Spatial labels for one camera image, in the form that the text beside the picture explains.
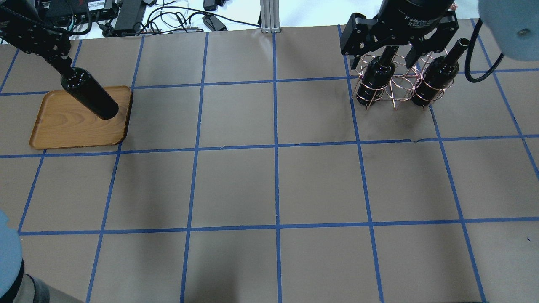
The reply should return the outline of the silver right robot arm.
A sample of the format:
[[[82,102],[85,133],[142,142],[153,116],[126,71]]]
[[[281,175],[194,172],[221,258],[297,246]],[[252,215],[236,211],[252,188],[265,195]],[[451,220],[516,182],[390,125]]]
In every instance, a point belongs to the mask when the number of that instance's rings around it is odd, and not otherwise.
[[[341,53],[362,57],[385,46],[411,45],[406,67],[429,53],[440,53],[458,31],[451,0],[384,0],[373,19],[353,13],[339,39]],[[538,60],[537,0],[480,0],[479,20],[502,54],[520,61]]]

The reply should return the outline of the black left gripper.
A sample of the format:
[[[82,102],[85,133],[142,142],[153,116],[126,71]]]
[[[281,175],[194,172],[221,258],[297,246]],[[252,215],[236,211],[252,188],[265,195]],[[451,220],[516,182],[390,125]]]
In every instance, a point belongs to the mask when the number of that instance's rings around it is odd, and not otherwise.
[[[65,33],[52,31],[39,15],[35,0],[1,1],[1,40],[25,53],[44,57],[63,78],[73,78],[76,71],[67,56],[71,42]]]

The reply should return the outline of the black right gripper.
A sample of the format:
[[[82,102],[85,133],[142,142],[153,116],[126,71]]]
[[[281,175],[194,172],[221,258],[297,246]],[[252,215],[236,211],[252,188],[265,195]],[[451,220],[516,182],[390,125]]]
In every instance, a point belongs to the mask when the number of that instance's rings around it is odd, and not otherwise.
[[[406,67],[412,68],[425,54],[443,51],[458,31],[452,4],[452,0],[384,0],[371,19],[354,12],[340,37],[341,53],[354,70],[364,54],[410,45]]]

